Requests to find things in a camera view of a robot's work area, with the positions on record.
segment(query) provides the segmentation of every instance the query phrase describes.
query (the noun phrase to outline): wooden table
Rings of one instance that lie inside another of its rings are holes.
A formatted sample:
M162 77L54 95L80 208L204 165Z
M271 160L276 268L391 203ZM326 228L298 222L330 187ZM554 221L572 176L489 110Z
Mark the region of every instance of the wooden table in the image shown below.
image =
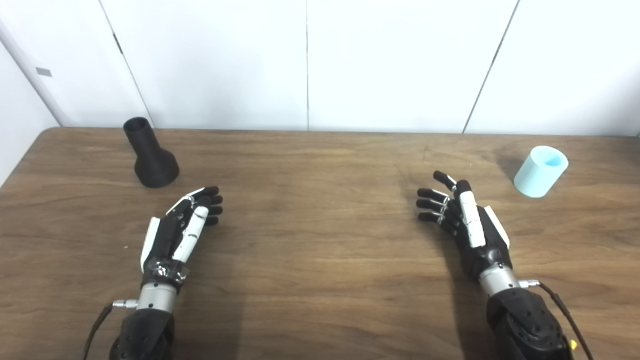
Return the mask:
M167 188L139 184L119 129L49 130L6 182L1 359L78 359L102 307L138 296L149 218L209 185L225 213L189 261L176 359L491 359L479 286L452 240L415 218L434 170L493 206L516 274L563 296L598 359L640 358L637 138L157 133L181 167ZM541 144L571 165L530 199L511 179ZM125 314L90 359L108 358Z

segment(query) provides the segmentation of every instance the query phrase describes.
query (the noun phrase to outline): white wall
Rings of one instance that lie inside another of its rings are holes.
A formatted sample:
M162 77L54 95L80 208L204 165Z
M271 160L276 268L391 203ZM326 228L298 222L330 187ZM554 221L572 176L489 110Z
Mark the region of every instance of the white wall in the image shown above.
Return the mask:
M318 131L461 133L516 0L309 0Z
M148 116L98 0L0 0L0 37L64 126Z
M51 112L0 44L0 186L38 135L57 126Z
M515 3L0 0L0 40L65 126L460 133ZM639 14L521 0L467 133L638 135Z
M157 127L307 130L302 0L102 0Z
M522 0L467 133L640 132L640 1Z

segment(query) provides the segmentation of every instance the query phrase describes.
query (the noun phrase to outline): black vase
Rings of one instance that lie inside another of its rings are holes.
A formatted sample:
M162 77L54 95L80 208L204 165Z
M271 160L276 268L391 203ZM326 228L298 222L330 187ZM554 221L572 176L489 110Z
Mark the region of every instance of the black vase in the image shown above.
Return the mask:
M138 155L136 175L147 188L162 188L171 184L180 174L175 156L160 147L149 121L135 117L124 124L133 150Z

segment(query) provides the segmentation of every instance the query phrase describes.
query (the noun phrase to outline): light blue cylinder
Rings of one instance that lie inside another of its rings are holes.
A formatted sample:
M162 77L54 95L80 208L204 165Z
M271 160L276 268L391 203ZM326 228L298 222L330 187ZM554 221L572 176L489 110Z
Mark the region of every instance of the light blue cylinder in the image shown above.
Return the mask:
M569 167L569 160L557 149L536 146L522 164L513 183L528 197L543 197Z

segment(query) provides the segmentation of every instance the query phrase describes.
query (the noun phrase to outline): robotic hand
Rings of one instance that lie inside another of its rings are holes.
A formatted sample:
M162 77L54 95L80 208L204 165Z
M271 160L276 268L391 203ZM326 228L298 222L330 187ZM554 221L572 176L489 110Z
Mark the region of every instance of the robotic hand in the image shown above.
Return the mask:
M418 219L434 222L453 236L464 272L480 282L489 296L487 318L496 337L499 359L573 359L566 336L544 300L525 290L530 286L548 288L538 281L518 281L513 275L509 238L491 207L476 204L468 181L456 182L439 171L433 177L446 185L453 196L431 189L418 190L417 207L428 210ZM561 309L564 312L566 308L562 305ZM576 333L582 342L579 331ZM582 345L591 359L588 347Z
M173 308L189 273L185 267L205 226L222 214L218 187L202 188L181 198L164 218L151 218L140 265L140 298L118 300L105 308L84 347L86 360L95 332L114 307L135 309L122 322L110 360L170 360L174 338Z

